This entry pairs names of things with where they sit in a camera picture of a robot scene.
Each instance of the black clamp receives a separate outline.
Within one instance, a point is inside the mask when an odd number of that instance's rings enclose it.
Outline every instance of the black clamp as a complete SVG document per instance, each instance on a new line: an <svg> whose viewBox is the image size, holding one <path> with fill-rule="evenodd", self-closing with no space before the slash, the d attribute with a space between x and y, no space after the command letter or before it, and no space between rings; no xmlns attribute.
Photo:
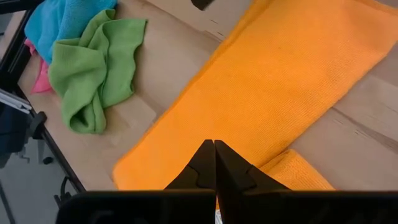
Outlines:
<svg viewBox="0 0 398 224"><path fill-rule="evenodd" d="M58 207L61 207L67 200L69 200L72 195L69 192L65 192L65 187L67 186L67 181L69 180L69 177L65 177L62 181L61 184L61 194L54 195L55 202L57 203Z"/></svg>

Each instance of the orange towel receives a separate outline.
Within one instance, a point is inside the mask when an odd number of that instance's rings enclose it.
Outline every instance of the orange towel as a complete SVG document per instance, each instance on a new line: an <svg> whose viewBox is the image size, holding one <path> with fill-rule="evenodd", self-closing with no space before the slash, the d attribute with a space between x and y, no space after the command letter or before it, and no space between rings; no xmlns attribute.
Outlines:
<svg viewBox="0 0 398 224"><path fill-rule="evenodd" d="M370 0L255 0L116 164L118 188L163 189L204 139L222 139L292 189L331 189L294 151L282 152L388 53L397 17Z"/></svg>

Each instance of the green towel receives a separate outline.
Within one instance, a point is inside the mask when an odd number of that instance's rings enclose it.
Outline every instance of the green towel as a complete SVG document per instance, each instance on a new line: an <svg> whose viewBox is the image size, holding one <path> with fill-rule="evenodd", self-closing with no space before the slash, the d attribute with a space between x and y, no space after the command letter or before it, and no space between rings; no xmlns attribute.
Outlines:
<svg viewBox="0 0 398 224"><path fill-rule="evenodd" d="M114 20L114 15L113 9L103 10L80 38L54 44L49 80L62 99L63 122L78 133L102 133L104 109L134 93L134 51L146 20Z"/></svg>

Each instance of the blue towel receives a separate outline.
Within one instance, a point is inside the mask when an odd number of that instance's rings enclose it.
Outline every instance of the blue towel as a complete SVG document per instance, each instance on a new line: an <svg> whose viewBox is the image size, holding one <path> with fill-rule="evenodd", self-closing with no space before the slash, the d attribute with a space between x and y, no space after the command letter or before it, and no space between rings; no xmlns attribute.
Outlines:
<svg viewBox="0 0 398 224"><path fill-rule="evenodd" d="M112 9L116 0L45 0L25 26L25 35L48 63L56 40L80 37L88 22L103 9Z"/></svg>

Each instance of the microfiber cloth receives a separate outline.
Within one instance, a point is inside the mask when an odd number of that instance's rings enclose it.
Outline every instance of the microfiber cloth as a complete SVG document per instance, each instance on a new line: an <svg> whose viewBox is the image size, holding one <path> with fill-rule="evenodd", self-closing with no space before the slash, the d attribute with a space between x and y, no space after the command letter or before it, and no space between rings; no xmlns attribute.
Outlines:
<svg viewBox="0 0 398 224"><path fill-rule="evenodd" d="M25 35L51 64L56 40L80 37L90 19L115 5L116 0L45 0L30 16Z"/></svg>
<svg viewBox="0 0 398 224"><path fill-rule="evenodd" d="M54 45L49 80L62 99L62 118L78 133L102 133L104 108L133 94L134 51L144 38L145 19L113 20L114 9L101 11L81 38Z"/></svg>
<svg viewBox="0 0 398 224"><path fill-rule="evenodd" d="M386 56L397 27L397 9L376 1L255 0L171 108L116 164L116 185L164 189L204 139L220 139L294 190L331 189L285 149Z"/></svg>
<svg viewBox="0 0 398 224"><path fill-rule="evenodd" d="M34 53L36 53L36 48L35 46L33 46L33 43L29 39L25 40L25 45L28 46L30 54L33 55ZM49 65L43 60L41 56L39 57L39 73L37 74L37 78L31 93L44 93L52 90L49 81Z"/></svg>

